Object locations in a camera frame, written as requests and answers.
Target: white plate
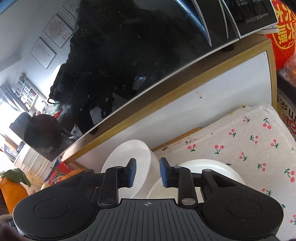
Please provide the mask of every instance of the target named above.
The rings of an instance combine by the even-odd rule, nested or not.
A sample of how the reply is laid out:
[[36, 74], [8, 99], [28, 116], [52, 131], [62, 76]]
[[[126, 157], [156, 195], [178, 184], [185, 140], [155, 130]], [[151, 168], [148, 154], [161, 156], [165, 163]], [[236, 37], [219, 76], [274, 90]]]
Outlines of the white plate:
[[159, 162], [154, 153], [142, 141], [130, 140], [118, 146], [106, 160], [102, 171], [114, 166], [126, 166], [131, 158], [136, 159], [137, 171], [131, 188], [120, 188], [121, 198], [145, 199], [155, 182], [160, 178]]
[[[239, 183], [244, 184], [244, 181], [238, 175], [238, 173], [233, 170], [231, 167], [227, 166], [226, 164], [209, 160], [209, 159], [196, 159], [184, 162], [179, 166], [187, 167], [194, 173], [201, 173], [203, 169], [212, 169], [226, 177], [229, 177]], [[203, 198], [200, 192], [200, 188], [195, 188], [198, 202], [203, 202]], [[178, 199], [178, 189], [177, 188], [165, 188], [163, 186], [161, 178], [154, 184], [151, 191], [148, 194], [148, 199], [161, 199], [161, 198], [175, 198], [176, 201]]]

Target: yellow chinese characters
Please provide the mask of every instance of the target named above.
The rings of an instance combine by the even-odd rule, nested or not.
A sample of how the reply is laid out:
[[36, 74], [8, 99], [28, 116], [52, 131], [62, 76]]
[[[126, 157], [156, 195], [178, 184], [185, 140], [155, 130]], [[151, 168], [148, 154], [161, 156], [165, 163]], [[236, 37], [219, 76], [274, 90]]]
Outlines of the yellow chinese characters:
[[279, 33], [273, 34], [273, 38], [281, 49], [288, 49], [295, 44], [295, 23], [296, 16], [286, 5], [279, 3], [274, 4], [276, 16], [278, 18]]

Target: cherry print tablecloth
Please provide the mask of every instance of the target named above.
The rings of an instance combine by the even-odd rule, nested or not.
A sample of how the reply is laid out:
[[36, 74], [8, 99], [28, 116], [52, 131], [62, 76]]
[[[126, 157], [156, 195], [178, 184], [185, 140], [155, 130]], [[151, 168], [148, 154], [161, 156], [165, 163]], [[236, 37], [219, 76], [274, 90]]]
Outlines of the cherry print tablecloth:
[[216, 131], [203, 137], [196, 132], [155, 154], [171, 166], [201, 158], [231, 166], [247, 186], [281, 204], [277, 237], [296, 237], [296, 143], [272, 106], [258, 106]]

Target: framed picture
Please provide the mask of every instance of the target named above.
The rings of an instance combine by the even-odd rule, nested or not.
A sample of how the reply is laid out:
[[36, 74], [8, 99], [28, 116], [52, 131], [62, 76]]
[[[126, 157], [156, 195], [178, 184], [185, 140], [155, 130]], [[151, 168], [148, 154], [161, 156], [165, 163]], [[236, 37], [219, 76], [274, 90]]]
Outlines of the framed picture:
[[0, 15], [17, 0], [0, 0]]
[[79, 10], [80, 1], [81, 0], [68, 0], [64, 4], [64, 8], [67, 9], [67, 11], [69, 13], [71, 13], [71, 15], [76, 19], [78, 18], [78, 10]]
[[4, 145], [4, 153], [9, 157], [9, 159], [12, 162], [15, 162], [15, 159], [18, 155], [18, 153], [16, 151], [13, 151], [12, 149], [10, 149], [8, 146]]
[[53, 52], [41, 38], [35, 43], [31, 54], [45, 69], [48, 68], [56, 56], [55, 52]]
[[44, 29], [44, 32], [60, 48], [63, 47], [64, 43], [73, 34], [73, 30], [70, 29], [70, 27], [65, 24], [65, 22], [61, 20], [58, 15], [55, 15], [51, 19], [49, 24]]

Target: green leaf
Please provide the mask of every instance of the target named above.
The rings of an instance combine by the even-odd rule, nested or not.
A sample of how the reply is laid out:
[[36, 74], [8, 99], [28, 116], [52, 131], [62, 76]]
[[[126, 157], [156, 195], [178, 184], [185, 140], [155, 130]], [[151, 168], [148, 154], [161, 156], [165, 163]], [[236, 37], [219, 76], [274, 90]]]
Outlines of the green leaf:
[[26, 175], [19, 168], [8, 170], [6, 172], [0, 172], [0, 177], [6, 177], [8, 180], [14, 183], [24, 183], [29, 187], [31, 186], [31, 183], [27, 179]]

